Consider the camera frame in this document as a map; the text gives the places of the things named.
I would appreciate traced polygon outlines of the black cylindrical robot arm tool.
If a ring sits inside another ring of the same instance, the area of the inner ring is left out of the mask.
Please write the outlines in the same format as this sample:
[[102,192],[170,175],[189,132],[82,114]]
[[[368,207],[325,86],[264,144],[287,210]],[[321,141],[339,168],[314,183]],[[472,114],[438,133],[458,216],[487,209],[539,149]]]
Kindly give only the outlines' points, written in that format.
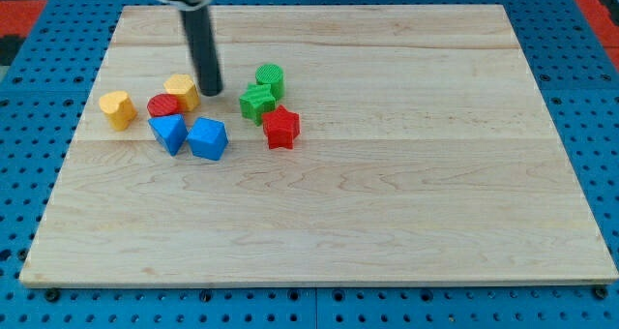
[[223,82],[209,6],[182,12],[181,19],[200,93],[217,96],[223,90]]

